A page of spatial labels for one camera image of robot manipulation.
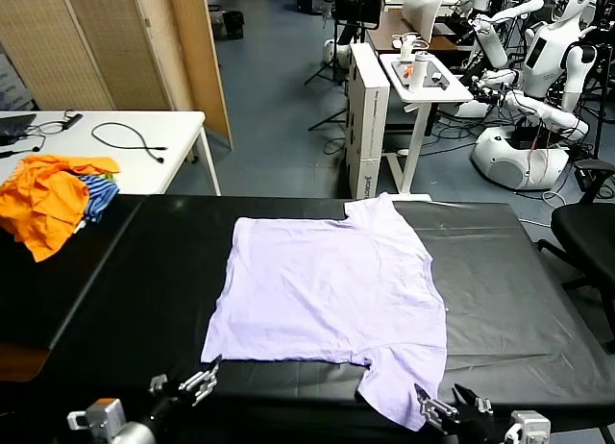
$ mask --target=chair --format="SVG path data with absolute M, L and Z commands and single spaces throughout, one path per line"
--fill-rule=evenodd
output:
M 594 204 L 606 179 L 615 174 L 615 166 L 602 160 L 581 160 L 578 169 L 593 178 L 577 204 L 553 211 L 551 229 L 564 250 L 540 239 L 538 250 L 547 249 L 574 266 L 583 277 L 562 285 L 572 290 L 589 284 L 600 291 L 608 325 L 615 335 L 615 204 Z M 615 353 L 615 340 L 606 344 Z

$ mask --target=white table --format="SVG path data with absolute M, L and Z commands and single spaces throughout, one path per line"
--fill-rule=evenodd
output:
M 474 96 L 468 89 L 458 80 L 455 75 L 435 56 L 431 56 L 431 61 L 439 72 L 449 81 L 449 86 L 443 90 L 439 86 L 423 87 L 415 92 L 409 91 L 397 77 L 393 70 L 393 62 L 399 61 L 399 55 L 386 54 L 381 55 L 381 63 L 384 66 L 384 71 L 395 87 L 397 94 L 404 103 L 410 103 L 404 107 L 404 111 L 411 112 L 418 110 L 414 129 L 412 130 L 412 138 L 408 147 L 406 157 L 406 165 L 404 171 L 398 161 L 397 154 L 387 154 L 386 159 L 391 167 L 393 178 L 397 190 L 401 194 L 408 194 L 412 185 L 412 178 L 416 170 L 416 164 L 421 154 L 421 146 L 425 137 L 425 129 L 427 127 L 428 117 L 430 115 L 431 104 L 433 103 L 465 103 L 471 101 Z
M 162 194 L 177 174 L 182 162 L 196 143 L 200 161 L 211 175 L 216 195 L 220 186 L 213 166 L 208 139 L 203 128 L 205 115 L 199 111 L 72 111 L 84 117 L 69 130 L 48 136 L 38 153 L 21 153 L 0 159 L 0 183 L 14 171 L 17 163 L 32 154 L 56 154 L 72 157 L 110 157 L 117 162 L 120 173 L 113 177 L 121 193 Z M 5 111 L 0 117 L 17 114 L 37 115 L 33 125 L 52 120 L 62 120 L 63 111 Z M 165 146 L 165 151 L 152 150 L 164 163 L 152 159 L 143 149 L 116 149 L 96 140 L 92 129 L 103 122 L 119 122 L 139 131 L 147 146 Z M 59 126 L 47 126 L 53 131 Z M 120 146 L 142 146 L 139 137 L 132 131 L 116 125 L 96 130 L 96 134 L 111 144 Z M 39 146 L 41 138 L 31 137 L 17 141 L 11 146 L 0 146 L 0 151 L 19 151 Z

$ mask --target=orange cloth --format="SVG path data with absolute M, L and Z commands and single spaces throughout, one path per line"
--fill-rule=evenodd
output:
M 48 259 L 71 237 L 89 193 L 75 175 L 119 172 L 110 158 L 29 156 L 0 186 L 0 226 L 23 242 L 35 261 Z

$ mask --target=wooden partition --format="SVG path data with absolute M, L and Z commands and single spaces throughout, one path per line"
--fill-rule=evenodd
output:
M 207 0 L 0 0 L 0 42 L 44 110 L 203 111 L 231 142 Z
M 171 3 L 184 47 L 194 103 L 199 109 L 210 110 L 206 114 L 207 125 L 228 138 L 233 147 L 207 0 L 171 0 Z M 220 90 L 220 93 L 212 93 L 212 90 Z

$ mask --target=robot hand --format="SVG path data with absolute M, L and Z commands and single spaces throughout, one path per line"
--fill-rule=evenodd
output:
M 430 395 L 418 384 L 414 385 L 426 422 L 443 434 L 456 435 L 459 444 L 500 444 L 495 430 L 491 402 L 477 396 L 474 391 L 455 383 L 454 407 Z
M 149 392 L 156 399 L 152 409 L 138 422 L 126 423 L 119 399 L 99 399 L 86 410 L 73 411 L 66 420 L 71 430 L 88 430 L 96 442 L 108 444 L 156 444 L 169 415 L 183 407 L 195 407 L 217 385 L 216 373 L 222 357 L 185 382 L 170 382 L 166 375 L 154 377 Z
M 414 385 L 426 422 L 442 432 L 457 436 L 459 444 L 547 444 L 551 436 L 551 422 L 531 410 L 515 410 L 512 426 L 496 425 L 491 402 L 474 391 L 455 383 L 455 407 L 430 395 L 418 384 Z

